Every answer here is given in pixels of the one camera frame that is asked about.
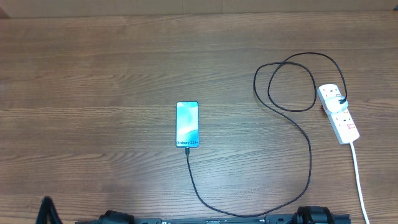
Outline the blue Galaxy S24+ smartphone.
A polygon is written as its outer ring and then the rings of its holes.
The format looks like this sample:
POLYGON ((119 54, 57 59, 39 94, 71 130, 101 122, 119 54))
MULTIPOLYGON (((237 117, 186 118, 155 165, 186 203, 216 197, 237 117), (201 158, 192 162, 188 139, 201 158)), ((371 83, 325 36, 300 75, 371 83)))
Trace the blue Galaxy S24+ smartphone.
POLYGON ((179 101, 176 103, 176 135, 177 147, 199 146, 199 110, 197 101, 179 101))

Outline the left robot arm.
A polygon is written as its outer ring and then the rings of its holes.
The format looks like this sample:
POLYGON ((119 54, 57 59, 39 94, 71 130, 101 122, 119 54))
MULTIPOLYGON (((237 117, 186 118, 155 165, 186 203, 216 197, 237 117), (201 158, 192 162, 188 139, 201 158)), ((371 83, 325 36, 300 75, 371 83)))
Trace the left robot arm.
POLYGON ((134 216, 127 213, 108 210, 104 215, 100 216, 99 221, 102 224, 134 224, 134 216))

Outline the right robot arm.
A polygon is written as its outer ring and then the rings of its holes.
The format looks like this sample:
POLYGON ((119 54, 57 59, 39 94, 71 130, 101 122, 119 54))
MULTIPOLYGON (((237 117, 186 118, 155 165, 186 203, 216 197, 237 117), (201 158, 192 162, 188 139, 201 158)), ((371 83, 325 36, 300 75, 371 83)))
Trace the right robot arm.
POLYGON ((335 224, 332 213, 326 207, 299 207, 295 213, 295 221, 299 224, 335 224))

